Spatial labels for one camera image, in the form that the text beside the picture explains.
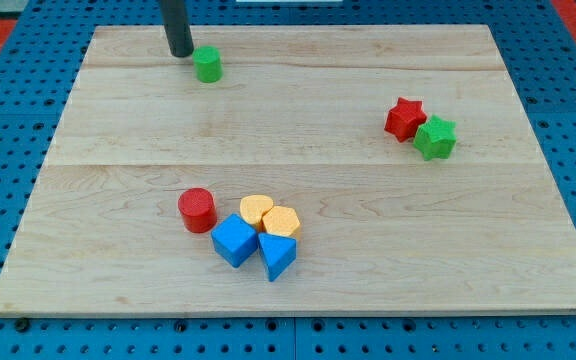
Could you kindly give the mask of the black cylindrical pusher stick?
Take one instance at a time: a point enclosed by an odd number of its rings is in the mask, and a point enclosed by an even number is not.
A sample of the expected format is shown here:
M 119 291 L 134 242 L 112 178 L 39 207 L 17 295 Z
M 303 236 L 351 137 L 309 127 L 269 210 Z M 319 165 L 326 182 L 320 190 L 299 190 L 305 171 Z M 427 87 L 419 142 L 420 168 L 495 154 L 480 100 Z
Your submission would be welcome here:
M 163 26 L 170 52 L 185 58 L 194 51 L 190 21 L 184 0 L 159 0 Z

